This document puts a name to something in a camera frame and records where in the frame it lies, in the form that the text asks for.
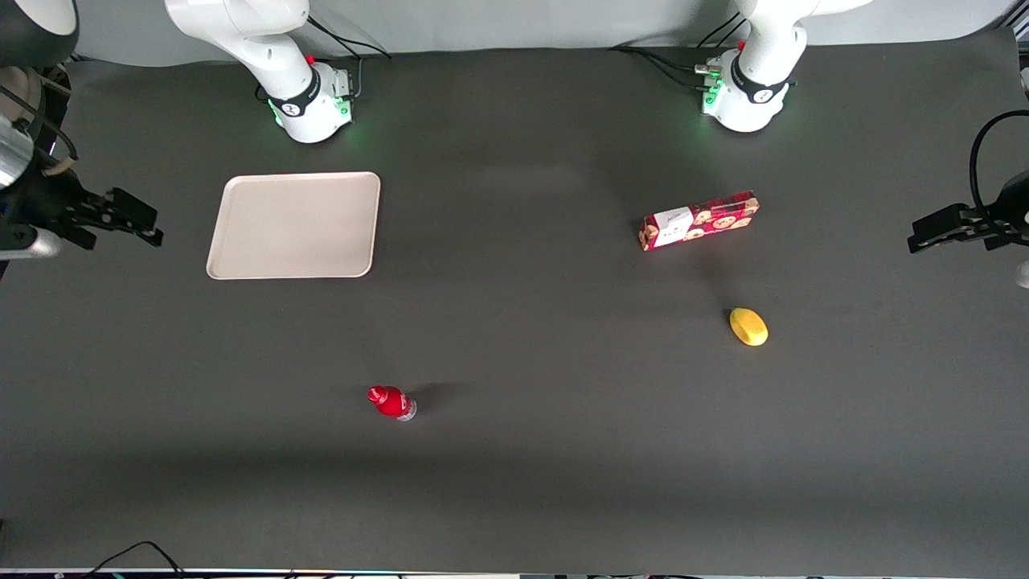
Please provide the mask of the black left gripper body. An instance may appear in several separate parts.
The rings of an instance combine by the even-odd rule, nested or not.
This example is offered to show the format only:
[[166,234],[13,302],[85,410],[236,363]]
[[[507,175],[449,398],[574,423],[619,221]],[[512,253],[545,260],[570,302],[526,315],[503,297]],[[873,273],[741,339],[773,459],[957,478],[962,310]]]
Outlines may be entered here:
[[981,240],[988,252],[1007,245],[1028,246],[1028,171],[1024,170],[1001,187],[997,200],[985,205],[978,186],[978,173],[970,172],[970,191],[980,220],[973,240]]

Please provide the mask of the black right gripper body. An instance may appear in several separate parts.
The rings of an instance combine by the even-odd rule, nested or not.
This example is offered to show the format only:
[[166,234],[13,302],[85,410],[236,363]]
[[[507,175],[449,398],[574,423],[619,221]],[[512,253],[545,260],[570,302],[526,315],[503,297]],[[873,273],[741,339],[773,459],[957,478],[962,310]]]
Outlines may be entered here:
[[100,220],[105,198],[81,186],[72,171],[46,176],[31,168],[2,190],[3,252],[58,252],[71,242],[76,219]]

